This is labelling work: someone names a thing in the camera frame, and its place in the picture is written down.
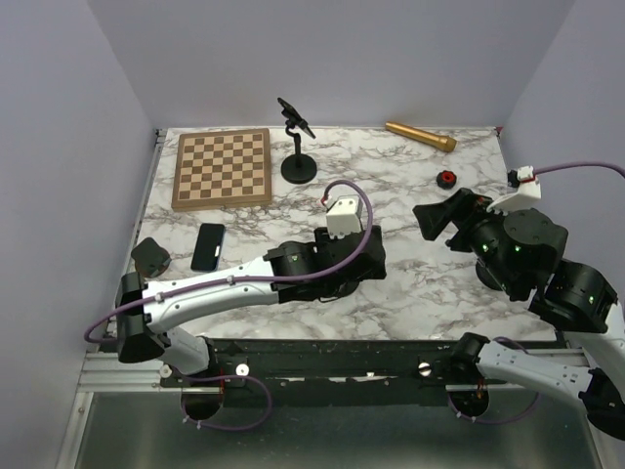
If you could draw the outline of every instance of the black plastic piece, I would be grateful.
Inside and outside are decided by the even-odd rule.
[[[479,352],[490,340],[483,335],[466,332],[451,349],[450,365],[459,379],[476,380],[481,375],[476,367]]]
[[[116,306],[142,298],[145,289],[141,276],[132,272],[122,277],[117,291]],[[146,324],[144,307],[130,309],[117,317],[117,357],[122,363],[147,362],[157,359],[169,341],[165,335],[157,336]]]
[[[130,253],[135,261],[135,269],[145,278],[160,276],[167,270],[172,259],[166,249],[152,238],[141,241]]]
[[[508,186],[513,189],[518,189],[520,185],[519,172],[516,169],[508,171]]]
[[[331,239],[327,229],[320,228],[314,231],[314,242],[287,241],[270,250],[263,259],[271,262],[276,276],[312,274],[347,258],[362,236],[363,233],[354,233],[343,239]],[[386,278],[385,261],[382,230],[374,225],[363,251],[337,273],[312,281],[274,283],[272,288],[278,292],[280,303],[340,298],[353,292],[362,280]]]
[[[562,260],[545,291],[536,295],[529,311],[565,332],[607,331],[605,319],[616,302],[616,291],[596,269]]]
[[[490,397],[488,391],[454,391],[449,393],[449,399],[455,407],[468,417],[479,417],[488,410]]]
[[[445,229],[447,225],[453,223],[456,228],[461,228],[465,222],[476,217],[476,208],[483,206],[485,208],[492,201],[492,198],[479,195],[473,191],[461,188],[447,200],[440,203],[432,203],[428,205],[415,205],[412,213],[417,217],[421,235],[426,241],[434,241]],[[466,246],[464,252],[471,252],[469,246]]]
[[[625,405],[601,369],[590,371],[593,379],[585,393],[579,393],[590,423],[618,440],[625,440]]]
[[[456,185],[457,182],[458,178],[451,171],[440,171],[437,175],[437,185],[441,189],[450,190]]]
[[[476,275],[482,284],[495,291],[502,291],[501,285],[493,278],[486,267],[478,260],[476,262]]]
[[[196,394],[183,393],[180,396],[182,408],[186,416],[193,420],[208,420],[214,416],[224,402],[222,393],[216,394]]]

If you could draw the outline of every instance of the white wall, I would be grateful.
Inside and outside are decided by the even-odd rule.
[[[625,166],[625,2],[578,0],[506,122],[509,167],[575,160]],[[567,257],[625,294],[625,181],[606,169],[541,178],[541,208],[569,229]]]
[[[159,126],[501,125],[573,0],[89,0]]]
[[[0,460],[50,468],[153,136],[84,0],[3,3],[0,44]]]

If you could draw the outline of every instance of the wooden chessboard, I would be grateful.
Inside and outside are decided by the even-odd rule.
[[[271,203],[269,129],[183,134],[172,208],[204,210]]]

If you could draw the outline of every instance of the smartphone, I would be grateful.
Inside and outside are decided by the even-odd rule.
[[[226,227],[215,223],[203,223],[199,227],[197,242],[191,259],[191,270],[197,272],[215,272],[222,253]]]

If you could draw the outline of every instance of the gold cylinder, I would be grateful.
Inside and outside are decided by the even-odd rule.
[[[456,141],[446,135],[437,135],[425,130],[415,129],[409,125],[398,124],[397,122],[387,122],[386,129],[395,134],[402,135],[408,139],[416,140],[422,144],[431,145],[442,151],[450,152],[456,148]]]

